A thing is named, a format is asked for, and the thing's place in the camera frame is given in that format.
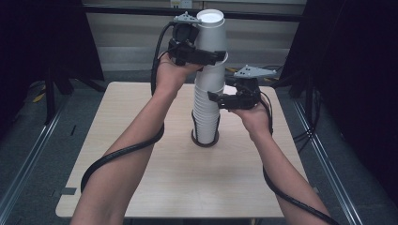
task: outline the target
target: black cable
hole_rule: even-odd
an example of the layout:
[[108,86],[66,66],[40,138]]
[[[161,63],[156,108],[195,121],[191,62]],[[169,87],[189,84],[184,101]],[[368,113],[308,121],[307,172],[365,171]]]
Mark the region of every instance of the black cable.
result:
[[161,30],[161,34],[159,35],[158,44],[156,45],[156,50],[155,50],[155,56],[153,57],[152,71],[151,71],[151,76],[150,76],[150,89],[151,89],[152,96],[155,93],[156,73],[158,72],[159,62],[161,61],[159,58],[159,50],[161,48],[161,41],[163,40],[164,34],[169,29],[169,27],[173,26],[175,24],[176,24],[175,22],[167,23],[167,25],[165,25],[163,27],[163,29]]
[[145,147],[148,147],[151,144],[154,144],[156,142],[158,142],[161,137],[163,136],[164,133],[164,124],[161,126],[161,130],[159,130],[159,132],[155,135],[155,137],[144,141],[144,142],[139,142],[136,143],[135,145],[129,146],[129,147],[125,147],[122,148],[120,150],[117,150],[109,155],[106,155],[100,159],[98,159],[97,161],[95,161],[88,169],[87,171],[85,171],[83,178],[82,178],[82,183],[81,183],[81,192],[83,192],[85,185],[87,185],[88,179],[90,178],[90,176],[101,166],[105,165],[106,163],[114,160],[115,158],[119,158],[122,157],[128,153],[132,153],[135,152],[137,150],[143,149]]
[[[271,105],[271,102],[270,102],[270,100],[269,100],[269,97],[268,97],[264,92],[261,92],[261,94],[263,94],[263,95],[267,98],[267,101],[268,101],[268,104],[269,104],[269,107],[268,107],[267,104],[266,104],[266,102],[264,102],[263,99],[260,98],[261,104],[262,104],[262,105],[264,106],[264,108],[266,109],[266,112],[267,112],[267,115],[268,115],[268,120],[269,120],[268,124],[270,125],[270,126],[269,126],[269,132],[272,134],[272,132],[273,132],[273,128],[272,128],[272,120],[273,120],[273,119],[272,119],[272,105]],[[305,203],[303,203],[303,202],[300,202],[300,201],[298,201],[297,199],[295,199],[295,198],[293,198],[293,197],[291,197],[291,196],[289,196],[289,195],[283,193],[283,192],[282,192],[280,189],[278,189],[278,188],[275,186],[275,184],[270,180],[270,178],[269,178],[269,176],[268,176],[268,174],[267,174],[267,172],[266,172],[264,166],[263,166],[263,175],[264,175],[264,179],[266,180],[267,185],[269,186],[269,188],[270,188],[276,195],[278,195],[279,197],[281,197],[282,199],[288,201],[289,203],[292,203],[292,204],[295,205],[296,207],[299,207],[299,208],[305,210],[306,212],[308,212],[308,213],[310,213],[310,214],[316,216],[317,218],[322,219],[323,221],[327,222],[328,224],[331,224],[331,225],[336,225],[336,224],[338,225],[338,224],[339,224],[337,221],[335,221],[333,218],[329,217],[328,215],[326,215],[326,214],[324,214],[324,213],[322,213],[322,212],[320,212],[320,211],[318,211],[318,210],[312,208],[311,206],[309,206],[309,205],[307,205],[307,204],[305,204]]]
[[[164,26],[163,30],[161,31],[161,35],[159,37],[158,40],[158,44],[156,46],[156,50],[155,50],[155,57],[153,60],[153,64],[152,64],[152,71],[151,71],[151,93],[152,96],[155,93],[155,89],[156,89],[156,76],[157,76],[157,71],[158,71],[158,66],[159,66],[159,62],[160,62],[160,58],[158,58],[159,55],[159,50],[161,48],[161,41],[163,40],[164,34],[166,33],[167,29],[174,25],[175,22],[169,22],[166,26]],[[132,153],[135,152],[137,150],[143,149],[145,147],[148,147],[151,144],[154,144],[156,142],[158,142],[161,137],[163,136],[164,133],[164,123],[161,125],[161,129],[159,130],[159,132],[155,135],[155,137],[144,141],[144,142],[139,142],[136,143],[132,146],[129,147],[125,147],[122,148],[120,150],[117,150],[111,154],[108,154],[106,156],[101,157],[100,159],[98,159],[97,161],[95,161],[84,173],[83,178],[82,178],[82,182],[81,182],[81,192],[84,191],[85,186],[87,185],[88,180],[90,179],[90,176],[101,166],[105,165],[106,163],[114,160],[115,158],[119,158],[122,157],[128,153]]]
[[283,193],[280,189],[278,189],[270,180],[270,178],[267,175],[266,169],[264,169],[263,166],[263,175],[264,175],[264,179],[267,182],[267,185],[269,186],[269,188],[279,197],[281,197],[282,199],[286,200],[288,203],[292,203],[293,205],[295,205],[296,207],[305,210],[306,212],[316,216],[317,218],[322,219],[323,221],[327,222],[330,225],[338,225],[339,223],[334,220],[333,218],[329,217],[328,215],[312,208],[310,205],[305,204],[303,202],[298,201],[297,199]]

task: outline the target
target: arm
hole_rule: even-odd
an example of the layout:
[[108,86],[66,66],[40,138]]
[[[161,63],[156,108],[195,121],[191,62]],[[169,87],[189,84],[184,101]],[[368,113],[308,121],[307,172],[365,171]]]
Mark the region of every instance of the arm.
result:
[[[242,119],[243,125],[249,131],[250,138],[260,154],[264,169],[275,186],[285,194],[328,215],[327,208],[312,187],[293,167],[272,139],[268,130],[268,117],[265,108],[258,104],[248,111],[234,110],[232,112]],[[326,224],[279,196],[277,196],[277,200],[289,224]]]
[[[199,68],[197,65],[177,67],[168,54],[164,55],[158,68],[155,94],[105,155],[155,136],[186,76]],[[122,224],[152,149],[153,145],[132,152],[96,170],[82,193],[71,224]]]

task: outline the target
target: table surface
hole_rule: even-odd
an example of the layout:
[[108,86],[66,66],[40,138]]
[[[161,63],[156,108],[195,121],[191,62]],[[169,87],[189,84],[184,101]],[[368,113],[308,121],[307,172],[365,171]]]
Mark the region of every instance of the table surface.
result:
[[[261,87],[272,103],[276,143],[304,176],[275,91]],[[225,86],[224,93],[235,88]],[[193,84],[184,84],[165,120],[163,138],[155,144],[142,182],[133,195],[126,218],[274,218],[283,214],[262,174],[262,163],[241,120],[221,110],[220,139],[212,147],[193,143]],[[56,214],[71,218],[79,201],[85,170],[109,148],[150,99],[149,83],[109,84]]]

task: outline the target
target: wire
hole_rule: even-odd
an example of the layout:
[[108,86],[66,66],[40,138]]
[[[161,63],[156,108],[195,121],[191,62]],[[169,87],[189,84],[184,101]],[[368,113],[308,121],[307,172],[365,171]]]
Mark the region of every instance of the wire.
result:
[[[266,111],[267,111],[268,120],[269,120],[269,123],[268,123],[268,124],[269,124],[269,132],[272,134],[272,133],[273,133],[273,128],[272,128],[272,120],[273,120],[273,118],[272,118],[272,105],[271,105],[271,102],[270,102],[270,100],[269,100],[269,97],[268,97],[264,92],[260,92],[260,93],[263,94],[263,95],[267,98],[267,101],[268,101],[269,107],[267,106],[266,102],[264,102],[263,99],[260,98],[261,104],[264,106],[264,108],[265,108]],[[269,176],[268,176],[268,174],[267,174],[267,172],[266,172],[264,166],[263,166],[263,175],[264,175],[264,179],[266,180],[267,185],[269,186],[269,188],[270,188],[276,195],[278,195],[279,197],[281,197],[282,199],[288,201],[289,203],[295,205],[296,207],[299,207],[299,208],[305,210],[306,212],[308,212],[308,213],[310,213],[310,214],[316,216],[317,218],[322,219],[323,221],[327,222],[328,224],[331,224],[331,225],[338,225],[338,224],[339,224],[337,221],[335,221],[333,218],[329,217],[328,215],[326,215],[326,214],[324,214],[324,213],[322,213],[322,212],[320,212],[320,211],[318,211],[318,210],[312,208],[311,206],[309,206],[309,205],[307,205],[307,204],[305,204],[305,203],[303,203],[303,202],[300,202],[299,200],[297,200],[297,199],[295,199],[295,198],[293,198],[293,197],[291,197],[291,196],[285,194],[284,192],[282,192],[282,191],[281,191],[279,188],[277,188],[277,187],[275,186],[275,184],[271,181],[271,179],[269,178]]]
[[316,127],[317,127],[317,124],[318,124],[318,121],[319,121],[320,110],[321,110],[322,104],[321,104],[319,93],[316,90],[314,90],[314,92],[315,92],[315,98],[314,98],[315,119],[313,121],[310,121],[310,127],[308,129],[306,129],[304,132],[300,133],[299,135],[297,135],[296,137],[293,138],[295,143],[299,143],[299,142],[307,139],[305,141],[305,143],[298,150],[298,153],[302,152],[304,147],[308,144],[310,139],[313,137]]
[[[163,40],[164,34],[166,33],[167,29],[176,24],[175,22],[169,22],[166,26],[164,26],[163,30],[161,31],[161,35],[159,36],[159,40],[158,40],[158,44],[156,46],[156,50],[155,50],[155,57],[153,59],[153,64],[152,64],[152,71],[151,71],[151,93],[152,96],[155,93],[155,89],[156,89],[156,76],[157,76],[157,70],[158,70],[158,66],[159,66],[159,62],[160,62],[160,58],[158,58],[159,55],[159,51],[161,48],[161,41]],[[108,154],[106,156],[101,157],[100,159],[98,159],[97,161],[95,161],[84,173],[83,177],[82,177],[82,182],[81,182],[81,192],[84,191],[85,186],[88,183],[88,180],[90,179],[91,175],[101,166],[105,165],[106,163],[114,160],[115,158],[119,158],[122,157],[128,153],[132,153],[135,152],[137,150],[143,149],[145,147],[148,147],[149,145],[152,145],[156,142],[158,142],[161,137],[163,136],[164,133],[164,123],[161,125],[161,129],[159,130],[159,132],[155,135],[155,137],[144,141],[144,142],[139,142],[136,143],[132,146],[129,147],[125,147],[122,149],[119,149],[111,154]]]
[[161,42],[163,40],[164,34],[169,29],[169,27],[174,26],[175,24],[176,24],[175,22],[167,23],[167,25],[163,27],[163,29],[161,30],[161,34],[159,35],[158,44],[156,45],[156,50],[155,50],[155,56],[153,57],[152,71],[150,76],[150,89],[152,96],[155,93],[156,89],[156,74],[158,72],[158,66],[160,62],[160,58],[158,56],[159,56],[159,50],[161,49]]
[[264,179],[266,180],[269,188],[279,197],[281,197],[282,199],[286,200],[287,202],[295,205],[296,207],[305,210],[306,212],[316,216],[317,218],[322,219],[323,221],[327,222],[330,225],[338,225],[339,223],[334,220],[333,218],[329,217],[328,215],[312,208],[310,205],[305,204],[303,202],[298,201],[297,199],[283,193],[280,189],[278,189],[270,180],[269,176],[267,175],[266,169],[264,169],[263,166],[263,175],[264,175]]
[[83,192],[85,186],[87,185],[88,180],[90,179],[90,176],[101,166],[105,165],[106,163],[114,160],[115,158],[119,158],[122,157],[128,153],[132,153],[135,152],[137,150],[143,149],[145,147],[148,147],[149,145],[152,145],[156,142],[158,142],[161,137],[163,136],[164,133],[164,124],[161,126],[161,130],[159,130],[159,132],[155,135],[155,137],[144,141],[144,142],[139,142],[136,143],[135,145],[129,146],[129,147],[125,147],[122,148],[120,150],[117,150],[109,155],[106,155],[104,157],[101,157],[100,159],[98,159],[97,161],[95,161],[84,173],[83,178],[82,178],[82,182],[80,185],[80,190],[81,192]]

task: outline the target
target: paper cup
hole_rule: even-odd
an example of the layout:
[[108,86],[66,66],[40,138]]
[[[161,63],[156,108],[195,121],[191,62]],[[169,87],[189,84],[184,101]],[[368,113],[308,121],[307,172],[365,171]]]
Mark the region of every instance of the paper cup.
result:
[[199,35],[195,45],[206,51],[226,51],[225,19],[223,13],[216,9],[202,10],[197,14],[202,23],[197,25]]

